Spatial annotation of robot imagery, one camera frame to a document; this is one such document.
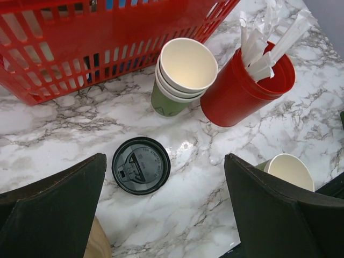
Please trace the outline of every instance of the paper cup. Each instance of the paper cup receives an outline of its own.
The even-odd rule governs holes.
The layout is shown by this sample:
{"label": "paper cup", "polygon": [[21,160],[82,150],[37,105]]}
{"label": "paper cup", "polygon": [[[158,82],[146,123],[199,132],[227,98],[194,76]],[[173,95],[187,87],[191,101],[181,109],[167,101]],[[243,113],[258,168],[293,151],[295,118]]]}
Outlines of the paper cup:
{"label": "paper cup", "polygon": [[152,92],[152,107],[154,110],[164,117],[173,117],[185,109],[192,101],[202,97],[204,93],[194,98],[180,98],[169,93],[160,83],[157,76]]}
{"label": "paper cup", "polygon": [[283,153],[256,168],[293,185],[314,192],[314,181],[306,165],[297,157]]}
{"label": "paper cup", "polygon": [[217,62],[209,49],[188,38],[173,39],[163,46],[160,68],[169,85],[186,93],[206,90],[218,72]]}
{"label": "paper cup", "polygon": [[161,74],[161,70],[160,70],[160,57],[157,60],[156,63],[156,69],[155,69],[155,76],[159,79],[161,85],[172,95],[177,96],[179,98],[194,98],[199,96],[200,94],[204,93],[206,91],[202,90],[199,92],[195,92],[195,93],[186,93],[186,92],[182,92],[180,90],[177,90],[175,88],[173,88],[171,85],[168,84],[168,82],[163,78],[162,74]]}

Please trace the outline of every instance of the black plastic lid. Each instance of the black plastic lid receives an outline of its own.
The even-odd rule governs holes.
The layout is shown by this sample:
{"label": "black plastic lid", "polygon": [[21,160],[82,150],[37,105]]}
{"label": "black plastic lid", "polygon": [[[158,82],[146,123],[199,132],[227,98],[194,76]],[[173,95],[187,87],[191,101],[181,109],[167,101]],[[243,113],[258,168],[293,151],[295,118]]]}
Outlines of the black plastic lid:
{"label": "black plastic lid", "polygon": [[170,170],[166,150],[148,137],[127,140],[112,160],[112,173],[117,184],[134,195],[147,195],[162,187]]}

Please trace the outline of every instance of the white marble surface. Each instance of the white marble surface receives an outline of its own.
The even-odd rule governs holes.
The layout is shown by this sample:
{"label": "white marble surface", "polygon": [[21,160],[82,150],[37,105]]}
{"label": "white marble surface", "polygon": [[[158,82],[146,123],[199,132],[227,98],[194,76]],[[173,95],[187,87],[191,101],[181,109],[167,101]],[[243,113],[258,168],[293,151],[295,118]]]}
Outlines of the white marble surface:
{"label": "white marble surface", "polygon": [[[301,0],[286,1],[283,15],[290,20],[302,7]],[[253,19],[263,8],[262,0],[242,0],[208,40],[220,65],[239,47],[238,11]],[[258,164],[291,153],[309,167],[316,188],[344,171],[343,61],[318,27],[289,54],[294,88],[232,128],[212,125],[199,103],[175,118],[158,116],[150,105],[154,67],[34,107],[2,88],[0,192],[105,153],[108,170],[96,214],[113,257],[219,257],[239,243],[225,154]],[[137,135],[162,143],[172,164],[165,186],[140,197],[116,185],[110,166],[119,145]]]}

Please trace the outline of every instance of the marble countertop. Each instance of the marble countertop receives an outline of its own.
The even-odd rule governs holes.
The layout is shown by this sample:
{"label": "marble countertop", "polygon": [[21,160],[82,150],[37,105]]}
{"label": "marble countertop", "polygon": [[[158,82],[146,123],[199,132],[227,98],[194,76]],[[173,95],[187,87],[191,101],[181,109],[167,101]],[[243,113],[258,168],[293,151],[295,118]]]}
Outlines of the marble countertop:
{"label": "marble countertop", "polygon": [[[283,15],[291,20],[303,7],[301,0],[285,1]],[[207,41],[220,66],[240,44],[238,11],[252,21],[263,8],[263,0],[243,0]],[[309,167],[316,188],[344,171],[344,63],[319,27],[289,55],[294,88],[231,128],[211,124],[198,102],[174,118],[157,115],[150,104],[154,67],[33,107],[1,88],[0,192],[105,153],[108,170],[96,215],[114,257],[219,257],[240,242],[225,154],[251,164],[293,154]],[[148,196],[126,193],[111,173],[116,149],[139,135],[162,143],[172,165],[167,183]]]}

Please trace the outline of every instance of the red plastic basket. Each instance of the red plastic basket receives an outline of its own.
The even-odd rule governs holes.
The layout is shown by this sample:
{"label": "red plastic basket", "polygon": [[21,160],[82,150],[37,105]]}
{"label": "red plastic basket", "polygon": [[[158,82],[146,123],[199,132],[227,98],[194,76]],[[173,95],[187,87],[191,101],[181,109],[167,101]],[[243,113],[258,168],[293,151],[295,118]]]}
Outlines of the red plastic basket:
{"label": "red plastic basket", "polygon": [[239,0],[0,0],[0,83],[29,105],[151,66],[165,42],[205,42]]}

